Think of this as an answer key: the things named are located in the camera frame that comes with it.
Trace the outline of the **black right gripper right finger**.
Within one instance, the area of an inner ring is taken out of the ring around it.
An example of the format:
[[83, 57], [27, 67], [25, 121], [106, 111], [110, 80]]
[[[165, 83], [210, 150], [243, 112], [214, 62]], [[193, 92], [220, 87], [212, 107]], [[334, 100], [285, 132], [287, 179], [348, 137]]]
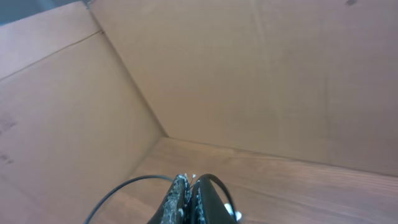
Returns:
[[[228, 200], [230, 210], [215, 190], [215, 183]], [[204, 174], [193, 185], [190, 209], [191, 224], [238, 224], [233, 198], [225, 184], [213, 174]]]

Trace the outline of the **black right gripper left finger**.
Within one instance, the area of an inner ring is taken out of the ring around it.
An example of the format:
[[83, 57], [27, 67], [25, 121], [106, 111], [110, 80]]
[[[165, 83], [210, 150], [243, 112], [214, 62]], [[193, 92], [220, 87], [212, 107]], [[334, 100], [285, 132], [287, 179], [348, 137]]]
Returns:
[[190, 201], [190, 183], [186, 174], [177, 175], [148, 224], [184, 224]]

